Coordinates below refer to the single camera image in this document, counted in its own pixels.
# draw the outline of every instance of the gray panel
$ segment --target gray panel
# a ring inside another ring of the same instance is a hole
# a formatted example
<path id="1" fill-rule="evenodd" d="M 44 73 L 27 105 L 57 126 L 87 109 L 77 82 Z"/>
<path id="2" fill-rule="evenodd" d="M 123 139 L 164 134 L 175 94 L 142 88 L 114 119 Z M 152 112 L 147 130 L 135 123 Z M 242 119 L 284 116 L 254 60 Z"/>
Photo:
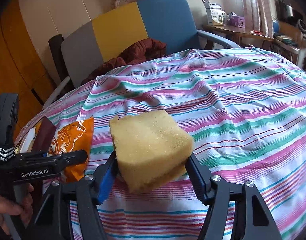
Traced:
<path id="1" fill-rule="evenodd" d="M 93 70 L 103 64 L 92 22 L 86 23 L 69 35 L 61 44 L 61 51 L 69 76 L 76 88 Z"/>

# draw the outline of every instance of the yellow panel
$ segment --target yellow panel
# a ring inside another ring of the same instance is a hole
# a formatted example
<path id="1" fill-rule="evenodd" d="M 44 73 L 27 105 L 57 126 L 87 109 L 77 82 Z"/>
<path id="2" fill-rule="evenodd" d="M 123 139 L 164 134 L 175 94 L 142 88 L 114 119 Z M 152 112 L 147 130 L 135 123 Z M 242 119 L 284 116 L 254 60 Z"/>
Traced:
<path id="1" fill-rule="evenodd" d="M 148 38 L 137 3 L 129 3 L 92 20 L 104 62 L 117 57 L 133 43 Z"/>

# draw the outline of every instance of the metal screw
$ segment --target metal screw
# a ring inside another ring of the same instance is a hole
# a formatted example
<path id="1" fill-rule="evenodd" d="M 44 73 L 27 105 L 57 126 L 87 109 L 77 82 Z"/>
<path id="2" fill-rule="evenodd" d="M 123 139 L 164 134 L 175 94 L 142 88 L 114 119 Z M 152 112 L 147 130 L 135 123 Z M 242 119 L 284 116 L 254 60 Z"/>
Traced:
<path id="1" fill-rule="evenodd" d="M 87 174 L 84 178 L 86 180 L 92 180 L 92 179 L 94 179 L 94 176 L 92 174 Z"/>
<path id="2" fill-rule="evenodd" d="M 248 180 L 248 181 L 246 181 L 246 186 L 248 186 L 248 187 L 254 187 L 254 182 Z"/>
<path id="3" fill-rule="evenodd" d="M 219 176 L 219 175 L 213 175 L 212 176 L 212 180 L 213 181 L 220 181 L 222 178 L 221 178 L 221 176 Z"/>
<path id="4" fill-rule="evenodd" d="M 56 179 L 54 181 L 52 181 L 52 186 L 59 186 L 60 185 L 60 182 Z"/>

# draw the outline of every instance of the yellow sponge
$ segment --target yellow sponge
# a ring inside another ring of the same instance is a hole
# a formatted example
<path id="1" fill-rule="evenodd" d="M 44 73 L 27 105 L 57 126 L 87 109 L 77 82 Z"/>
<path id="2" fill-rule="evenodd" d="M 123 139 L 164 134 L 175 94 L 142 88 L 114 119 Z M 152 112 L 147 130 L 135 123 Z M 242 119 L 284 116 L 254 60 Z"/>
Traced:
<path id="1" fill-rule="evenodd" d="M 185 173 L 193 138 L 165 110 L 109 121 L 117 162 L 130 192 L 147 192 Z"/>

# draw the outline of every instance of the dark brown blanket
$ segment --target dark brown blanket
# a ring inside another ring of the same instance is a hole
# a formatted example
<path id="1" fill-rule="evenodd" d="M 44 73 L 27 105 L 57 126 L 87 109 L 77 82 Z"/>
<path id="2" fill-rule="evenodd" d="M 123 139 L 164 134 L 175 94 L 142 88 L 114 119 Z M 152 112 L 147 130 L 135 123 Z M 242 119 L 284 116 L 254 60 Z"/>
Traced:
<path id="1" fill-rule="evenodd" d="M 92 73 L 81 82 L 81 85 L 95 79 L 97 76 L 105 75 L 108 71 L 126 65 L 140 64 L 145 61 L 164 57 L 166 51 L 166 44 L 147 38 L 138 41 L 125 49 L 118 57 L 113 58 L 100 67 L 92 71 Z"/>

